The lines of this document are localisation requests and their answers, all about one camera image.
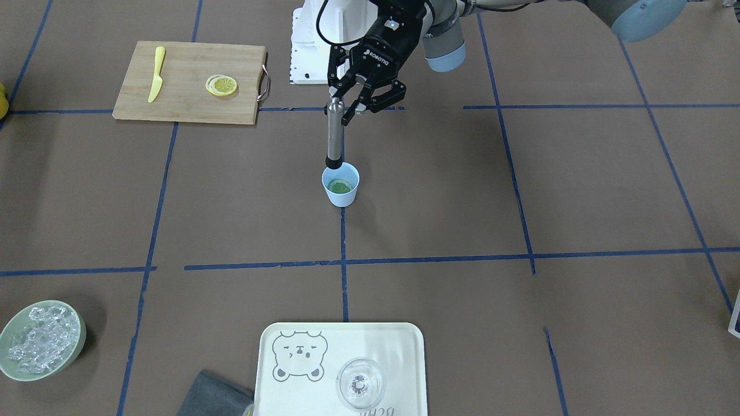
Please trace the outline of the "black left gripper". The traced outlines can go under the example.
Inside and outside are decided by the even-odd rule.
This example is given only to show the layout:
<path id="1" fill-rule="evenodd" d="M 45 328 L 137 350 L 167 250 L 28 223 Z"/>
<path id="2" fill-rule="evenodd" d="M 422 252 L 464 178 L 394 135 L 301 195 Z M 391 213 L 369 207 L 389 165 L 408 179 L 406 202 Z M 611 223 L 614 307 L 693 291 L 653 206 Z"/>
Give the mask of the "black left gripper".
<path id="1" fill-rule="evenodd" d="M 330 106 L 347 106 L 345 95 L 362 84 L 346 108 L 341 124 L 349 126 L 359 112 L 378 113 L 405 98 L 407 87 L 397 80 L 431 24 L 430 1 L 350 1 L 349 6 L 373 8 L 372 22 L 362 35 L 348 40 L 326 39 L 330 47 L 327 78 Z"/>

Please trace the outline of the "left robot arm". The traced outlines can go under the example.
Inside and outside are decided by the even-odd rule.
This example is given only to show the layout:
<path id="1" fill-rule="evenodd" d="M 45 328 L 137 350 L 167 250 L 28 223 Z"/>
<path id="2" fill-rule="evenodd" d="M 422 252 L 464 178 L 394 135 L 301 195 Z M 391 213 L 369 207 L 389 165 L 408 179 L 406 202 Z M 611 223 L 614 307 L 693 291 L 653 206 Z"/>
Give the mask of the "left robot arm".
<path id="1" fill-rule="evenodd" d="M 324 112 L 331 127 L 346 127 L 357 113 L 378 113 L 404 100 L 399 74 L 410 56 L 422 48 L 435 73 L 449 73 L 466 59 L 461 24 L 482 14 L 519 15 L 538 1 L 373 1 L 376 16 L 364 34 L 331 42 L 321 24 L 327 2 L 314 22 L 320 39 L 330 46 L 326 69 L 328 102 Z"/>

